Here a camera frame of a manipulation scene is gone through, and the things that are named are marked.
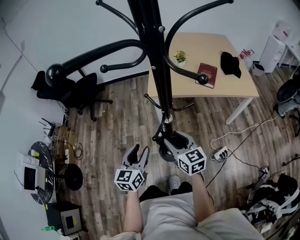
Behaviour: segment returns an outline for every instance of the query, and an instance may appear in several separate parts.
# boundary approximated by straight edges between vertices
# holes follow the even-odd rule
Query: wooden floor
[[[278,88],[289,79],[292,71],[287,67],[277,68],[273,74],[253,77],[259,98],[254,99],[237,119],[229,126],[225,120],[242,101],[242,98],[178,98],[174,106],[181,107],[195,101],[195,105],[181,112],[175,112],[173,128],[190,134],[205,154],[210,156],[213,149],[210,141],[229,131],[240,131],[268,118],[276,102]],[[83,221],[88,229],[82,232],[83,239],[99,239],[103,234],[115,235],[121,232],[126,196],[113,182],[115,170],[120,167],[123,154],[136,143],[150,147],[150,158],[146,171],[146,186],[157,185],[168,190],[168,178],[176,173],[174,163],[165,162],[158,155],[158,146],[151,140],[158,120],[154,106],[143,97],[147,92],[148,76],[138,77],[108,85],[101,98],[109,98],[112,105],[96,103],[97,122],[90,120],[89,110],[82,116],[70,110],[68,126],[77,134],[78,143],[84,148],[84,156],[77,164],[81,168],[83,187],[76,192],[61,185],[61,198],[82,206]],[[299,179],[299,162],[295,161],[283,168],[296,153],[300,153],[300,138],[294,137],[297,129],[295,121],[288,117],[277,118],[259,127],[235,152],[242,161],[259,167],[269,166],[271,173],[286,170]],[[234,150],[249,134],[249,130],[239,135],[227,135],[215,141],[215,147],[226,145]],[[204,171],[208,183],[220,169],[221,164],[208,160]],[[178,171],[181,180],[189,178]],[[259,177],[256,168],[242,164],[234,157],[227,160],[224,168],[208,187],[215,207],[224,210],[242,207],[245,201],[236,190],[254,183]],[[239,191],[243,196],[248,192]]]

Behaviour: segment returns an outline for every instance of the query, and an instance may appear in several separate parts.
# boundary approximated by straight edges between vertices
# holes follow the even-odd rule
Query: sneaker
[[[169,183],[170,183],[170,192],[172,192],[173,189],[178,189],[181,184],[179,176],[172,175],[169,178]]]

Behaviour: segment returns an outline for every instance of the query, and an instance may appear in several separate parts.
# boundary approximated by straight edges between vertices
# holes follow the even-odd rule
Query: person's leg
[[[148,199],[166,197],[166,196],[168,196],[167,193],[163,192],[158,187],[152,185],[148,187],[146,191],[140,196],[140,203]]]
[[[188,182],[183,182],[178,189],[173,189],[171,192],[171,195],[176,195],[176,194],[183,194],[183,193],[190,193],[192,192],[192,185],[189,184]]]

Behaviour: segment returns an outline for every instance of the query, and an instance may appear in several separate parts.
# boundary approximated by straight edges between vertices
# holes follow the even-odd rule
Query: plant pot
[[[175,60],[175,65],[182,68],[184,65],[186,64],[186,61],[183,61],[183,62],[178,62]]]

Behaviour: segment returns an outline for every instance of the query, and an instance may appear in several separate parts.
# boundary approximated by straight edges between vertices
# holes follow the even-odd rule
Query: white wall
[[[0,39],[0,77],[3,80],[21,54],[6,39],[2,28]],[[38,121],[43,117],[62,122],[62,110],[56,102],[38,99],[36,91],[30,89],[36,74],[22,58],[3,90],[5,101],[0,111],[0,216],[10,240],[58,239],[56,232],[41,231],[47,226],[45,207],[37,204],[30,194],[19,190],[19,182],[14,175],[16,153],[27,153],[34,142],[44,139],[43,126]]]
[[[131,17],[127,1],[110,0],[111,6]],[[210,0],[159,0],[162,22],[168,31],[184,13],[211,2]],[[121,19],[95,5],[95,0],[14,0],[16,17],[8,24],[8,33],[20,45],[25,40],[25,55],[38,69],[47,69],[53,63],[63,63],[85,51],[114,41],[137,38]],[[12,15],[16,11],[11,7]],[[185,23],[182,32],[211,32],[227,35],[238,52],[243,48],[255,51],[259,60],[275,22],[285,19],[299,36],[300,11],[292,0],[236,0],[202,13]],[[102,64],[130,62],[141,50],[128,48],[98,60],[84,69],[96,72],[98,82],[148,70],[148,61],[141,65],[102,74]]]

